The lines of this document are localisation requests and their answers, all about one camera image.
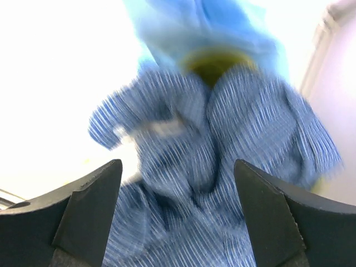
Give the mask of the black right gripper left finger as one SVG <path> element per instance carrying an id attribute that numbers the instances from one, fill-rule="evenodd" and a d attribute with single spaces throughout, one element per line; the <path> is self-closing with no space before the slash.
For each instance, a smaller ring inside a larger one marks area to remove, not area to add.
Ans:
<path id="1" fill-rule="evenodd" d="M 1 211 L 1 266 L 101 266 L 121 160 Z"/>

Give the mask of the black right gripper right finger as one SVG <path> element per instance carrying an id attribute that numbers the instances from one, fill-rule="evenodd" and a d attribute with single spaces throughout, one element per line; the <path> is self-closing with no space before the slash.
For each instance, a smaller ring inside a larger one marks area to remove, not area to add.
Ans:
<path id="1" fill-rule="evenodd" d="M 257 266 L 355 266 L 355 206 L 236 160 L 235 183 Z"/>

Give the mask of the dark blue checked shirt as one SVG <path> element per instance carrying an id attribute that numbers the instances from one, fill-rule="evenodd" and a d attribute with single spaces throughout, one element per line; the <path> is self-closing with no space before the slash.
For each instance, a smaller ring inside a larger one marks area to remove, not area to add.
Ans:
<path id="1" fill-rule="evenodd" d="M 88 131 L 110 150 L 133 138 L 141 174 L 119 192 L 103 266 L 255 266 L 235 161 L 305 189 L 341 161 L 301 95 L 245 66 L 213 89 L 147 72 L 104 100 Z"/>

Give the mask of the light blue shirt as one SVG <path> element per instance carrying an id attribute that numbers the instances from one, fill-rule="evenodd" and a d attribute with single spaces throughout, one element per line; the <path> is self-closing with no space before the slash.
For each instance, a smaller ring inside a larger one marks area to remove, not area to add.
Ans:
<path id="1" fill-rule="evenodd" d="M 144 52 L 141 62 L 177 68 L 194 51 L 239 50 L 260 67 L 289 77 L 286 51 L 252 1 L 124 1 Z"/>

